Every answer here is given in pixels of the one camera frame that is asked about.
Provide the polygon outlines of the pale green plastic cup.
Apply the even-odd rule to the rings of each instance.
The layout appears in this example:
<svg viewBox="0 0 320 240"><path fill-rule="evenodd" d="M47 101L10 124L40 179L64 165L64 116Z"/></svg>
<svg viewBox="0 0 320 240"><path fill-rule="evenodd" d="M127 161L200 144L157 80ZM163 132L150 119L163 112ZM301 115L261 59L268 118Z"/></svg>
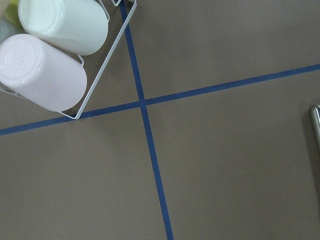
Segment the pale green plastic cup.
<svg viewBox="0 0 320 240"><path fill-rule="evenodd" d="M82 56L103 46L110 20L100 0L20 0L18 17L27 33Z"/></svg>

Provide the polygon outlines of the yellow plastic cup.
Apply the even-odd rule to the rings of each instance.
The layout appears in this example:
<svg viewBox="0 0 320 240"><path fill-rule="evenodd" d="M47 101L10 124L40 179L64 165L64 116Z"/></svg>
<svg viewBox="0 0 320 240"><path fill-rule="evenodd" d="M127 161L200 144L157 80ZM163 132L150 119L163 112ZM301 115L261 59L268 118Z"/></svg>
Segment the yellow plastic cup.
<svg viewBox="0 0 320 240"><path fill-rule="evenodd" d="M22 29L23 26L19 19L18 5L19 0L8 0L4 10L4 16L9 22Z"/></svg>

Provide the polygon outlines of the pink plastic cup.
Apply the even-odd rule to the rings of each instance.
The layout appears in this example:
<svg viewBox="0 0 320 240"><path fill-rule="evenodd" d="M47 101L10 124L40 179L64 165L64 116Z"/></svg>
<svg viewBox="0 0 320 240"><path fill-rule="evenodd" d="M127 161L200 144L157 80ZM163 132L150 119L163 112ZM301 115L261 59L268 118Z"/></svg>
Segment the pink plastic cup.
<svg viewBox="0 0 320 240"><path fill-rule="evenodd" d="M0 45L0 82L53 112L74 107L87 88L84 67L74 58L29 34Z"/></svg>

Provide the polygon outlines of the steel muddler black cap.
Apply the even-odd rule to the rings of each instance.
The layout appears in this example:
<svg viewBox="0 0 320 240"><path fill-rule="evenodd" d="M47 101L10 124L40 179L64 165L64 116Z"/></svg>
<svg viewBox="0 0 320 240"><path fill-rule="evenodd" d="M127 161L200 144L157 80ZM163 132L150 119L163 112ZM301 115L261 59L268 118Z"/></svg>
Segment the steel muddler black cap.
<svg viewBox="0 0 320 240"><path fill-rule="evenodd" d="M318 151L320 150L320 105L313 105L309 110L313 132L317 144Z"/></svg>

